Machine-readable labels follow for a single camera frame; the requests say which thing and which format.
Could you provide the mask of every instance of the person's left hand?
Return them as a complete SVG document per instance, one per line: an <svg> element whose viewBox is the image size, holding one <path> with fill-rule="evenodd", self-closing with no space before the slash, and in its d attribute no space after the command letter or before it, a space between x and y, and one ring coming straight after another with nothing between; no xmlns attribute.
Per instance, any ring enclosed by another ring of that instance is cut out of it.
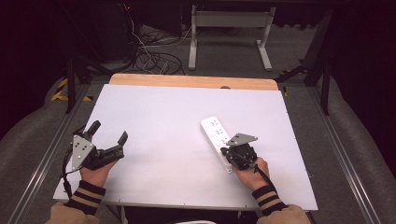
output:
<svg viewBox="0 0 396 224"><path fill-rule="evenodd" d="M81 174L81 179L95 185L96 187L102 188L107 180L108 173L110 172L111 168L117 163L117 161L113 161L102 168L97 170L90 170L88 168L82 167L79 170Z"/></svg>

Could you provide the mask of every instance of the white metal stand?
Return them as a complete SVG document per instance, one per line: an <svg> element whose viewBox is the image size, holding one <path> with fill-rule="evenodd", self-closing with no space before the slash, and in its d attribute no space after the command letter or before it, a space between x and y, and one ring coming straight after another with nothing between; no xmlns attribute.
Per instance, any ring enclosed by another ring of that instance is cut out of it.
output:
<svg viewBox="0 0 396 224"><path fill-rule="evenodd" d="M265 70L272 71L272 66L265 50L265 43L270 33L275 11L275 7L271 7L269 12L196 11L196 6L192 6L189 69L194 70L196 64L197 27L264 27L264 34L261 40L257 40L257 46L262 56Z"/></svg>

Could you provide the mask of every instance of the person's right hand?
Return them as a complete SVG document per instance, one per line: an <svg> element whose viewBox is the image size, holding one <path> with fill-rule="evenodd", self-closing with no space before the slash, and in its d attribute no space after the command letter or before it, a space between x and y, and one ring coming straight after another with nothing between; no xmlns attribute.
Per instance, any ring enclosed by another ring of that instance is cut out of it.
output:
<svg viewBox="0 0 396 224"><path fill-rule="evenodd" d="M269 177L268 171L268 163L263 160L261 157L258 157L256 160L256 164L259 168L265 172L265 174ZM233 171L238 176L239 180L251 190L259 189L268 183L262 178L259 172L254 173L254 169L246 169L243 171L238 170L236 167L233 166Z"/></svg>

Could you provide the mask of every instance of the sleeve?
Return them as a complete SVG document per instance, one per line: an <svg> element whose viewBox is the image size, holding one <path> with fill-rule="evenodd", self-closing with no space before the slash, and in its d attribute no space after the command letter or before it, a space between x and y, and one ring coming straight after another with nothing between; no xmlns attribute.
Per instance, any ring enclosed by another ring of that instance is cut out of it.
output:
<svg viewBox="0 0 396 224"><path fill-rule="evenodd" d="M297 205L285 205L271 186L264 186L252 193L262 211L258 224L310 224L305 211Z"/></svg>
<svg viewBox="0 0 396 224"><path fill-rule="evenodd" d="M75 191L69 202L56 203L51 207L50 220L52 223L99 223L99 218L95 217L96 210L105 196L106 190L91 185L81 180L78 189Z"/></svg>

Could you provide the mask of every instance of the white power strip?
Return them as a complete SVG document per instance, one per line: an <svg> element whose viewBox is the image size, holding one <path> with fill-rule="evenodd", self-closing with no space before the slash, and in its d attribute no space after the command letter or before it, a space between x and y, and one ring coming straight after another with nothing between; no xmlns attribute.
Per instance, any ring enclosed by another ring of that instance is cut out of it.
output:
<svg viewBox="0 0 396 224"><path fill-rule="evenodd" d="M220 150L222 147L229 147L226 143L230 141L230 136L225 132L219 120L216 117L203 119L201 121L201 130L204 132L207 141L212 146L221 165L228 173L232 172L233 166L227 161Z"/></svg>

